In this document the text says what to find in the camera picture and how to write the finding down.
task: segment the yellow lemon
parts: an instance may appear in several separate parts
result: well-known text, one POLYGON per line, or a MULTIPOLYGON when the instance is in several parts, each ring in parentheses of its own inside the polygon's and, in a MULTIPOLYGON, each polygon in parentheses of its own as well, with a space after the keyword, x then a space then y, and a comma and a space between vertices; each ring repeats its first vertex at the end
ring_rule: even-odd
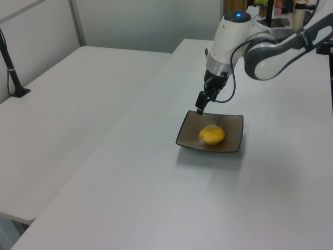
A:
POLYGON ((207 126, 200 131, 200 138, 208 145, 215 145, 223 141, 225 137, 224 130, 218 126, 207 126))

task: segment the table surface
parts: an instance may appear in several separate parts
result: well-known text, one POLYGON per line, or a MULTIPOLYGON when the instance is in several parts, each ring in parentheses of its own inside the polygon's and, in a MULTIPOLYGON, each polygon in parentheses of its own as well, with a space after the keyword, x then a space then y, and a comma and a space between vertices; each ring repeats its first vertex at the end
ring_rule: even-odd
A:
POLYGON ((233 100, 205 110, 244 115, 240 151, 199 152, 175 140, 211 45, 180 44, 12 250, 331 249, 328 58, 307 54, 262 82, 240 59, 233 100))
POLYGON ((169 57, 81 47, 3 102, 0 216, 30 224, 169 57))

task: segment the black stand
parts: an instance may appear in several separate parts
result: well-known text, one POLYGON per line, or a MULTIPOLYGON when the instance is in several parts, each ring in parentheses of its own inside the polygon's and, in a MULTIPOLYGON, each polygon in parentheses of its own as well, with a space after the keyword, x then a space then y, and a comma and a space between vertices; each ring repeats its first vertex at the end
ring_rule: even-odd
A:
POLYGON ((274 5, 274 0, 268 0, 266 19, 258 22, 270 28, 284 28, 285 26, 289 26, 290 22, 288 18, 272 19, 273 5, 274 5))
POLYGON ((16 74, 14 65, 12 64, 12 61, 10 59, 10 56, 9 56, 9 53, 7 50, 7 45, 6 45, 6 42, 4 41, 4 37, 1 37, 1 35, 0 35, 0 51, 5 60, 6 65, 7 65, 7 70, 9 71, 10 77, 12 78, 12 81, 15 86, 15 93, 12 94, 11 96, 21 98, 24 95, 26 95, 27 93, 29 93, 30 90, 22 87, 20 80, 16 74))
POLYGON ((323 45, 317 48, 317 54, 328 55, 329 59, 329 71, 331 75, 331 95, 332 95, 332 109, 333 109, 333 55, 331 49, 333 48, 333 40, 325 42, 323 45))

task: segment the square plate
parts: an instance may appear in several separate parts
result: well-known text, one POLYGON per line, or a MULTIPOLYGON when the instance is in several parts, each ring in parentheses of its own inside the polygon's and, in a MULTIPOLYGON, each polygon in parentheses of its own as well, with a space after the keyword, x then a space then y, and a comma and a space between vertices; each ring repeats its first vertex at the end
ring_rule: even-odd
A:
POLYGON ((182 147, 209 152, 237 152, 240 148, 241 138, 243 136, 243 126, 243 116, 208 113, 199 115, 189 110, 178 133, 176 144, 182 147), (211 125, 216 125, 225 132, 224 140, 216 145, 208 145, 199 137, 200 131, 204 127, 211 125))

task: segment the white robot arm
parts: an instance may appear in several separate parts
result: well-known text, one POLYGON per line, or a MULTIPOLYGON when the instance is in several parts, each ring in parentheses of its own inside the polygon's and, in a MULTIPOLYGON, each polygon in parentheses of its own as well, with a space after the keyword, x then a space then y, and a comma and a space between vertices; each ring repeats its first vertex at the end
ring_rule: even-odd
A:
POLYGON ((331 0, 321 0, 311 21, 281 43, 275 41, 268 27, 254 21, 248 13, 228 13, 222 18, 207 55, 205 86, 196 102, 197 113, 202 114, 209 101, 216 101, 242 52, 247 75, 269 80, 332 36, 331 0))

